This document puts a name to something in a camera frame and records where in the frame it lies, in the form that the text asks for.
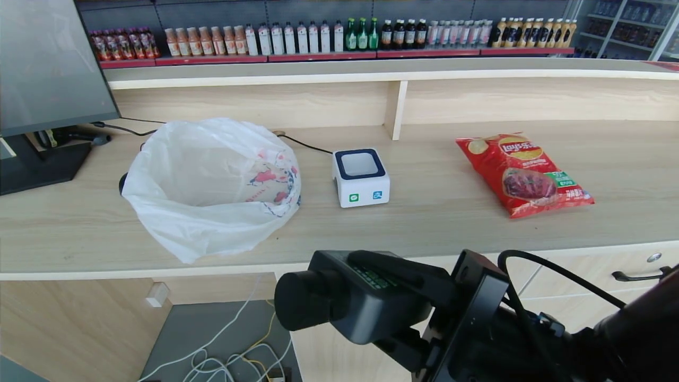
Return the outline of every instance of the monitor stand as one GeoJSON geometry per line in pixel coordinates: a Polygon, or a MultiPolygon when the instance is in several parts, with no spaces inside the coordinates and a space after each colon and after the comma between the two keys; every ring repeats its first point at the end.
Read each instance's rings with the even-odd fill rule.
{"type": "Polygon", "coordinates": [[[26,135],[3,139],[16,156],[0,160],[0,195],[73,180],[92,149],[79,143],[38,152],[26,135]]]}

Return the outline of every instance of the floor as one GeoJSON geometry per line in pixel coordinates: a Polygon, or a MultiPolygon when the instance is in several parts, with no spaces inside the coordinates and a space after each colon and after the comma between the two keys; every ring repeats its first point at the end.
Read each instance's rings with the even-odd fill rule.
{"type": "MultiPolygon", "coordinates": [[[[155,342],[143,375],[147,375],[163,363],[182,358],[209,342],[224,325],[236,316],[242,305],[243,302],[175,305],[163,325],[158,340],[155,342]]],[[[209,356],[225,362],[231,354],[248,349],[267,333],[273,314],[274,308],[266,301],[250,301],[241,312],[240,317],[228,329],[224,330],[214,343],[208,346],[209,356]]],[[[264,342],[271,346],[276,355],[280,357],[285,352],[289,341],[289,332],[274,318],[271,334],[264,342]]],[[[203,359],[204,355],[198,354],[196,363],[203,359]]],[[[265,348],[253,350],[249,359],[258,360],[267,368],[276,360],[265,348]]],[[[292,345],[281,363],[284,367],[291,369],[292,382],[301,382],[297,358],[295,358],[292,345]]],[[[216,366],[217,364],[213,362],[205,365],[207,369],[216,366]]],[[[259,368],[259,372],[263,372],[259,365],[256,365],[256,367],[259,368]]],[[[182,362],[163,367],[146,381],[182,382],[190,370],[191,358],[187,358],[182,362]]],[[[237,360],[229,366],[229,371],[235,382],[256,382],[258,380],[253,367],[242,360],[237,360]]],[[[210,374],[198,375],[192,382],[205,382],[209,377],[210,374]]],[[[212,381],[224,381],[224,374],[220,373],[212,381]]]]}

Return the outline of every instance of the green glass bottle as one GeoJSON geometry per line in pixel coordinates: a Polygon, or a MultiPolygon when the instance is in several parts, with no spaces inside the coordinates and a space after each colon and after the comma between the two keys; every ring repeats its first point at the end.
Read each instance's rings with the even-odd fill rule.
{"type": "Polygon", "coordinates": [[[372,25],[370,27],[370,34],[368,35],[368,49],[377,50],[380,44],[380,35],[378,35],[378,18],[370,19],[372,25]]]}
{"type": "Polygon", "coordinates": [[[356,28],[354,28],[353,18],[349,18],[349,25],[347,26],[346,37],[344,39],[347,50],[356,50],[356,28]]]}
{"type": "Polygon", "coordinates": [[[359,50],[368,48],[368,33],[365,30],[365,17],[359,18],[359,50]]]}

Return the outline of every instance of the red shelf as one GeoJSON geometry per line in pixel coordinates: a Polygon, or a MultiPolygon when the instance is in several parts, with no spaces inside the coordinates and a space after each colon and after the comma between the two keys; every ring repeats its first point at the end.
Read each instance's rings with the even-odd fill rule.
{"type": "Polygon", "coordinates": [[[519,56],[527,54],[572,54],[575,48],[484,48],[482,56],[519,56]]]}
{"type": "Polygon", "coordinates": [[[379,50],[378,58],[478,56],[478,49],[379,50]]]}
{"type": "Polygon", "coordinates": [[[199,64],[236,64],[265,63],[266,56],[195,56],[195,57],[161,57],[155,60],[156,66],[166,65],[199,65],[199,64]]]}
{"type": "Polygon", "coordinates": [[[101,69],[154,67],[155,59],[145,58],[143,60],[99,61],[99,64],[101,65],[101,69]]]}
{"type": "Polygon", "coordinates": [[[270,63],[287,63],[291,61],[321,61],[321,60],[368,60],[376,58],[375,52],[333,52],[309,54],[281,54],[269,56],[270,63]]]}

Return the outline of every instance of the drawer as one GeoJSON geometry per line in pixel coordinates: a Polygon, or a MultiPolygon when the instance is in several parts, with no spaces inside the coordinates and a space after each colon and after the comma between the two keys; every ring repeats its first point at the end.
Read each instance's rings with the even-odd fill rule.
{"type": "MultiPolygon", "coordinates": [[[[606,291],[651,288],[658,280],[617,281],[611,273],[622,271],[628,276],[659,275],[662,266],[679,264],[679,245],[676,242],[650,243],[643,245],[621,245],[574,249],[551,253],[536,252],[538,256],[568,269],[606,291]],[[661,254],[658,260],[649,262],[654,254],[661,254]]],[[[559,275],[551,269],[540,267],[535,277],[521,293],[522,298],[566,296],[587,294],[585,288],[559,275]]]]}

